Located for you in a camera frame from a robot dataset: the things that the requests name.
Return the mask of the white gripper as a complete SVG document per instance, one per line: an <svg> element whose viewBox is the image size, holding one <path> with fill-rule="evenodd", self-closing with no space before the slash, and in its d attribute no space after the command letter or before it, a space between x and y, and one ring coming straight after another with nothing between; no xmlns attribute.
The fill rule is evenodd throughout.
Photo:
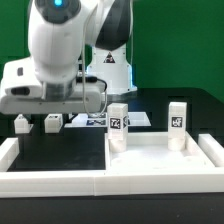
<svg viewBox="0 0 224 224"><path fill-rule="evenodd" d="M0 85L0 112L3 114L51 114L51 113L84 113L98 112L102 105L102 93L106 90L101 81L95 83L78 83L73 93L65 99L44 99L42 87L20 85L7 87Z"/></svg>

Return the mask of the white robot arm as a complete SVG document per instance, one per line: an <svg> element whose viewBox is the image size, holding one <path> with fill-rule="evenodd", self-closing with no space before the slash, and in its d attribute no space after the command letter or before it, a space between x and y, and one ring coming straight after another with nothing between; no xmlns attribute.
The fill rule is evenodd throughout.
<svg viewBox="0 0 224 224"><path fill-rule="evenodd" d="M84 79L85 47L116 50L132 27L132 0L30 0L30 55L5 64L0 112L99 112L106 88Z"/></svg>

